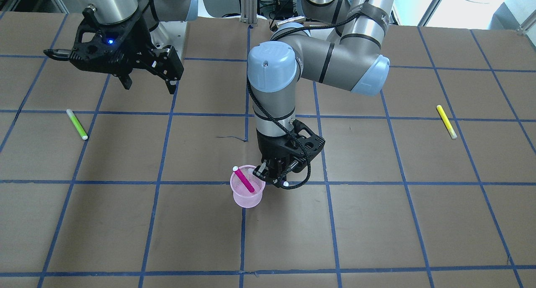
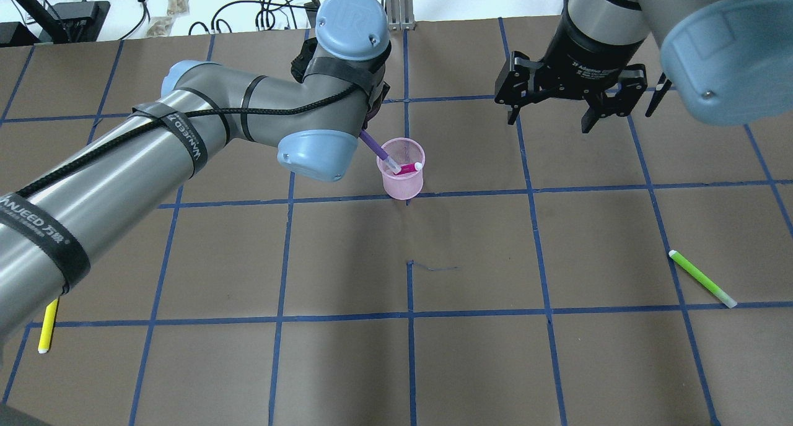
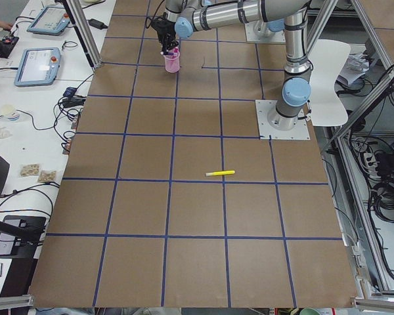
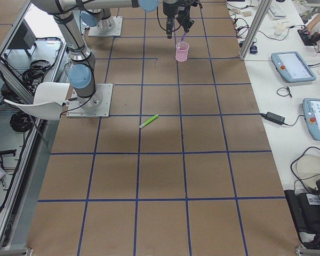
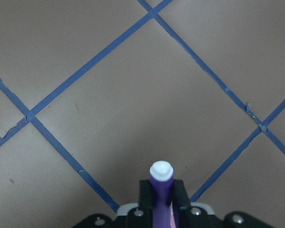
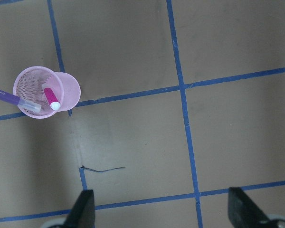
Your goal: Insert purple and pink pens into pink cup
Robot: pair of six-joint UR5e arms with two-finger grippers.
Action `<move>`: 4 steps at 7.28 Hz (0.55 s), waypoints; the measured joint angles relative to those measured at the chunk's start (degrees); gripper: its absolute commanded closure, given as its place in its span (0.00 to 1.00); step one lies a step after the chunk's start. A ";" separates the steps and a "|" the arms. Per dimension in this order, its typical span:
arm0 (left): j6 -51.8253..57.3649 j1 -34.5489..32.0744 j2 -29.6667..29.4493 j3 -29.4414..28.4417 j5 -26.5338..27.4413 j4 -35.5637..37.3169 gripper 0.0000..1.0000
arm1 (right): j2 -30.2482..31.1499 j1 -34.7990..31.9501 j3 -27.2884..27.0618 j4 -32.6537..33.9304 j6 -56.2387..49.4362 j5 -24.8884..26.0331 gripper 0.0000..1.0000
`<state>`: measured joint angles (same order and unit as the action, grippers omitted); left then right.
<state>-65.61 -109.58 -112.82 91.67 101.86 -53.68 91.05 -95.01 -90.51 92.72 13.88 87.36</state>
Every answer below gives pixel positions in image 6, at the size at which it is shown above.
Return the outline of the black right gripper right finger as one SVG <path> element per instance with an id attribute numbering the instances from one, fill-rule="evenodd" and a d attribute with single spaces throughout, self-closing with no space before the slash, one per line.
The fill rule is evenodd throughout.
<path id="1" fill-rule="evenodd" d="M 267 228 L 271 223 L 240 187 L 228 189 L 228 219 L 234 228 Z"/>

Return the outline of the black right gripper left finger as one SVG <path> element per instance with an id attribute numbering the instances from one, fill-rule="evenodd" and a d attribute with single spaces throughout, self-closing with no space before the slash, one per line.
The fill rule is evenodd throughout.
<path id="1" fill-rule="evenodd" d="M 65 228 L 93 228 L 95 225 L 95 199 L 93 190 L 83 190 L 67 216 Z"/>

